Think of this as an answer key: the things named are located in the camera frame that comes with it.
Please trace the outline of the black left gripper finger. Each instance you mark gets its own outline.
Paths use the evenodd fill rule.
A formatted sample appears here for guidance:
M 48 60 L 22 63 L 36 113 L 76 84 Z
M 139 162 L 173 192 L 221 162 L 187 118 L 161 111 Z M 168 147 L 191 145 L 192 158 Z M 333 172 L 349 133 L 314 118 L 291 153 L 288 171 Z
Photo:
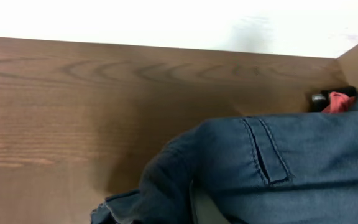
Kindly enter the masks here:
M 195 183 L 190 185 L 190 204 L 194 224 L 229 224 L 210 196 Z

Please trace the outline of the dark blue denim shorts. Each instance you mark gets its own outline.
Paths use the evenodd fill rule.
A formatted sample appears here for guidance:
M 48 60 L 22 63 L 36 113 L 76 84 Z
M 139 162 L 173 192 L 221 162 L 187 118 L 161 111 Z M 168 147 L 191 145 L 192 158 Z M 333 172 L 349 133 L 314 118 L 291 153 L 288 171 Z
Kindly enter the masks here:
M 358 223 L 358 94 L 349 111 L 213 119 L 170 141 L 92 223 L 194 223 L 199 185 L 230 223 Z

